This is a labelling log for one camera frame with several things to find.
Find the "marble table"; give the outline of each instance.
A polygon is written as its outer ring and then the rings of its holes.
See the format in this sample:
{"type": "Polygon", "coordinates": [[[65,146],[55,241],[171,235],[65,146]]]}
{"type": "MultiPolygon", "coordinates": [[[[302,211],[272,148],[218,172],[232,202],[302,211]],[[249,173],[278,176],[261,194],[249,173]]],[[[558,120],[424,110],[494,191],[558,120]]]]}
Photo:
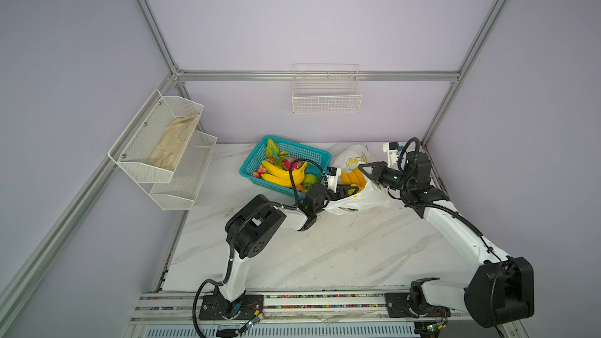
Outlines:
{"type": "MultiPolygon", "coordinates": [[[[353,143],[310,143],[333,159],[353,143]]],[[[366,143],[384,160],[381,143],[366,143]]],[[[239,169],[255,144],[217,144],[195,206],[171,260],[165,291],[196,291],[219,280],[227,265],[225,223],[253,197],[293,204],[294,199],[252,184],[239,169]]],[[[369,213],[319,214],[307,231],[278,230],[254,257],[251,291],[406,289],[411,281],[440,277],[469,283],[468,268],[441,234],[394,201],[369,213]]]]}

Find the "banana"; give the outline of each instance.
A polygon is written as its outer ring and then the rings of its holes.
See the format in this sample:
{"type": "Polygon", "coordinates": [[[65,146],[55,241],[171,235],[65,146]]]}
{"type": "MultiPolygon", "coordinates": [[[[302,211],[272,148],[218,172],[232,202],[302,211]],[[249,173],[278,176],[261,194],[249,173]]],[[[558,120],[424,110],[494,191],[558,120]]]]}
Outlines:
{"type": "Polygon", "coordinates": [[[357,177],[357,175],[354,172],[349,172],[348,177],[350,179],[350,184],[357,184],[357,185],[361,185],[361,182],[359,181],[359,178],[357,177]]]}
{"type": "MultiPolygon", "coordinates": [[[[276,167],[275,165],[273,165],[273,164],[271,164],[270,162],[267,162],[267,161],[263,161],[262,163],[263,163],[263,167],[265,167],[265,169],[267,170],[267,172],[269,172],[271,175],[273,175],[275,177],[281,177],[282,179],[290,180],[289,171],[280,169],[280,168],[276,167]]],[[[292,177],[294,178],[295,181],[298,179],[298,176],[300,174],[303,174],[303,175],[305,174],[306,166],[307,166],[307,162],[305,162],[298,169],[292,171],[292,177]]]]}
{"type": "Polygon", "coordinates": [[[349,174],[343,172],[342,175],[340,175],[340,177],[342,178],[342,183],[344,183],[345,185],[352,184],[349,179],[349,174]]]}
{"type": "MultiPolygon", "coordinates": [[[[276,176],[268,174],[268,173],[264,173],[263,175],[261,175],[261,177],[265,181],[268,181],[270,183],[281,185],[282,187],[292,188],[292,183],[290,182],[290,179],[283,179],[281,177],[276,177],[276,176]]],[[[302,181],[305,179],[304,169],[303,169],[303,172],[299,175],[299,177],[298,178],[294,177],[294,179],[295,179],[295,185],[301,184],[302,181]]]]}
{"type": "Polygon", "coordinates": [[[365,187],[365,184],[367,184],[367,181],[363,176],[363,172],[361,172],[361,170],[357,167],[353,170],[353,173],[357,176],[357,179],[359,179],[359,186],[361,187],[361,189],[363,189],[365,187]]]}

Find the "white robotic arm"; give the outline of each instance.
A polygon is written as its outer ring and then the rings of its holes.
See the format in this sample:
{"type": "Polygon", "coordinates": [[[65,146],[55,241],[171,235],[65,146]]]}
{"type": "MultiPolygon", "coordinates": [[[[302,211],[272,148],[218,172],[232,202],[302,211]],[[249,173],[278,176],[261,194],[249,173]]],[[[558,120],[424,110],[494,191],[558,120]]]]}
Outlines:
{"type": "MultiPolygon", "coordinates": [[[[400,152],[398,148],[398,143],[384,144],[388,164],[361,164],[359,169],[375,183],[398,190],[405,205],[440,231],[473,274],[470,284],[447,283],[439,278],[412,282],[408,309],[415,316],[436,306],[461,310],[469,312],[483,327],[532,316],[534,281],[530,264],[523,258],[512,258],[490,242],[457,212],[442,191],[431,185],[431,163],[419,151],[419,140],[411,139],[400,152]],[[415,146],[407,153],[411,142],[415,146]],[[405,165],[402,170],[391,167],[398,159],[405,165]]],[[[326,181],[334,193],[338,171],[329,169],[332,175],[326,181]]],[[[228,269],[222,284],[214,290],[224,318],[233,318],[240,310],[249,259],[262,251],[277,229],[311,227],[326,194],[333,196],[331,192],[315,184],[299,207],[272,203],[258,195],[229,220],[225,227],[230,244],[228,269]]]]}

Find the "wall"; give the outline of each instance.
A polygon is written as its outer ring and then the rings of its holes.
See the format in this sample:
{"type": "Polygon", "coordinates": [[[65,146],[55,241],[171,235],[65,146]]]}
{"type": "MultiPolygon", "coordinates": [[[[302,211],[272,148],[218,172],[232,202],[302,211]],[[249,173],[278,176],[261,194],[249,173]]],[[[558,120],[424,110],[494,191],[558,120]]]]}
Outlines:
{"type": "Polygon", "coordinates": [[[456,70],[493,0],[149,0],[179,67],[456,70]]]}
{"type": "Polygon", "coordinates": [[[362,81],[359,113],[319,115],[292,112],[291,86],[290,81],[188,81],[186,90],[204,105],[203,129],[220,143],[257,142],[268,134],[301,142],[385,142],[424,133],[449,83],[362,81]]]}
{"type": "Polygon", "coordinates": [[[532,263],[531,337],[601,313],[600,29],[600,0],[511,0],[429,147],[458,209],[532,263]]]}
{"type": "MultiPolygon", "coordinates": [[[[132,0],[0,0],[0,13],[4,292],[167,71],[132,0]]],[[[10,336],[123,334],[179,217],[150,202],[117,175],[10,336]]]]}

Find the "white plastic bag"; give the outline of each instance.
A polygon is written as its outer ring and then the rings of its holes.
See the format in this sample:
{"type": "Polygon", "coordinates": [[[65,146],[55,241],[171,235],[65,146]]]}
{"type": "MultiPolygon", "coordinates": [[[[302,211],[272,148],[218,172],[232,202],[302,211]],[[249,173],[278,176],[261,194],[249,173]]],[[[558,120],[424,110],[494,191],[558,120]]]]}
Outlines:
{"type": "Polygon", "coordinates": [[[330,201],[323,209],[336,215],[366,213],[374,207],[389,207],[392,200],[379,185],[367,179],[363,191],[338,201],[330,201]]]}
{"type": "MultiPolygon", "coordinates": [[[[349,173],[361,163],[375,161],[377,160],[367,151],[366,147],[356,144],[338,155],[332,166],[342,169],[344,173],[349,173]]],[[[324,210],[336,215],[344,215],[366,213],[374,207],[389,207],[392,199],[386,190],[373,183],[368,177],[365,177],[365,180],[367,183],[363,191],[338,201],[330,201],[324,210]]]]}
{"type": "Polygon", "coordinates": [[[332,167],[342,169],[342,172],[349,173],[355,169],[359,163],[375,162],[374,157],[367,151],[367,148],[361,144],[356,144],[346,149],[336,157],[332,167]]]}

